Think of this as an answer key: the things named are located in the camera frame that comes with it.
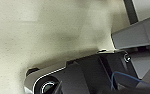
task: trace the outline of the silver trim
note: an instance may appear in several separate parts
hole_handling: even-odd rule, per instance
[[[45,77],[45,76],[47,76],[47,75],[53,74],[53,73],[55,73],[55,72],[58,72],[58,71],[60,71],[60,70],[63,70],[63,69],[65,69],[65,68],[66,68],[66,67],[60,68],[60,69],[58,69],[58,70],[55,70],[55,71],[53,71],[53,72],[50,72],[50,73],[48,73],[48,74],[45,74],[45,75],[39,77],[39,78],[35,81],[35,83],[34,83],[34,85],[33,85],[33,90],[32,90],[32,91],[33,91],[33,94],[34,94],[35,85],[36,85],[36,83],[38,82],[39,79],[41,79],[41,78],[43,78],[43,77]]]

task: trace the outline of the white wall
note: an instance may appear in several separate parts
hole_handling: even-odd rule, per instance
[[[106,0],[0,0],[0,94],[23,94],[37,64],[114,49],[111,17]]]
[[[139,21],[150,17],[150,0],[133,0],[133,4]]]

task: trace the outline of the gray floor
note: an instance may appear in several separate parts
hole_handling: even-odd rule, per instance
[[[127,26],[123,0],[0,0],[0,94],[24,94],[29,68],[114,49]]]

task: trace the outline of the white surface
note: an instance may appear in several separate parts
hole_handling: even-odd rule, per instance
[[[150,0],[132,0],[138,20],[142,21],[150,17]]]
[[[110,0],[0,0],[0,94],[24,94],[33,66],[114,49],[111,7]]]

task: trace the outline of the black bar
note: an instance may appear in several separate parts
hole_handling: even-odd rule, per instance
[[[132,0],[124,0],[126,11],[129,17],[130,24],[138,22],[137,14]]]

